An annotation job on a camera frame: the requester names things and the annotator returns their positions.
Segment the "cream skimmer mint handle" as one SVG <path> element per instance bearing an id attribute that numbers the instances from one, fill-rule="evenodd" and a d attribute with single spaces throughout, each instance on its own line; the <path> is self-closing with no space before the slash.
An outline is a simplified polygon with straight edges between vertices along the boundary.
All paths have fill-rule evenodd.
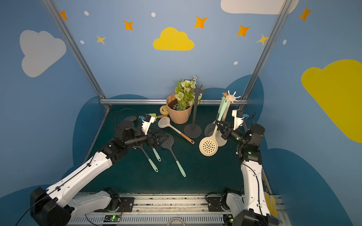
<path id="1" fill-rule="evenodd" d="M 219 107 L 216 123 L 222 119 L 222 116 L 226 109 L 227 103 L 228 103 L 228 99 L 223 98 L 221 101 L 221 106 Z M 212 156 L 218 150 L 218 143 L 216 141 L 217 129 L 218 129 L 218 126 L 216 125 L 212 136 L 205 137 L 200 141 L 199 149 L 200 149 L 200 152 L 205 156 Z"/>

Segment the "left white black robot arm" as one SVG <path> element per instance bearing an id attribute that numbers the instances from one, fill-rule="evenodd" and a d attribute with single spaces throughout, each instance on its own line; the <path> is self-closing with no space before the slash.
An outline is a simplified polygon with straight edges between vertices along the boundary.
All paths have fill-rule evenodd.
<path id="1" fill-rule="evenodd" d="M 159 147 L 168 139 L 165 134 L 143 122 L 140 129 L 132 121 L 122 121 L 116 126 L 115 136 L 102 146 L 94 156 L 61 181 L 47 189 L 37 188 L 30 195 L 30 215 L 40 226 L 65 226 L 69 221 L 87 213 L 105 210 L 119 196 L 111 189 L 75 199 L 74 196 L 103 171 L 119 162 L 129 148 Z"/>

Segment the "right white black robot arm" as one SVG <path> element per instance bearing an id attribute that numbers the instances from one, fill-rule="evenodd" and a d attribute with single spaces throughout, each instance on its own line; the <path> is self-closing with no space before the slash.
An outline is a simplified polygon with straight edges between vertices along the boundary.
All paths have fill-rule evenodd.
<path id="1" fill-rule="evenodd" d="M 262 156 L 259 150 L 265 128 L 252 124 L 246 133 L 234 129 L 230 122 L 216 121 L 223 139 L 237 143 L 237 158 L 243 176 L 244 197 L 225 189 L 221 202 L 231 211 L 233 226 L 277 226 L 278 220 L 268 209 L 262 180 Z"/>

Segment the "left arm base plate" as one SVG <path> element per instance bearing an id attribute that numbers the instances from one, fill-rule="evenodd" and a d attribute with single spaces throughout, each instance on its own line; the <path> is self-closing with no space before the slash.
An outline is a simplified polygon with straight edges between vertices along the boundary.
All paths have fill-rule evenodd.
<path id="1" fill-rule="evenodd" d="M 132 212 L 134 197 L 112 198 L 107 207 L 108 212 Z"/>

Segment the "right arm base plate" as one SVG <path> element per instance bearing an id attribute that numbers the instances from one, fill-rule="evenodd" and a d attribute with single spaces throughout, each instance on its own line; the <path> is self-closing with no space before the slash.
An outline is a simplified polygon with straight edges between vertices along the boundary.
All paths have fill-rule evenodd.
<path id="1" fill-rule="evenodd" d="M 222 196 L 211 194 L 205 197 L 207 201 L 208 211 L 209 212 L 225 212 L 224 207 L 222 206 Z"/>

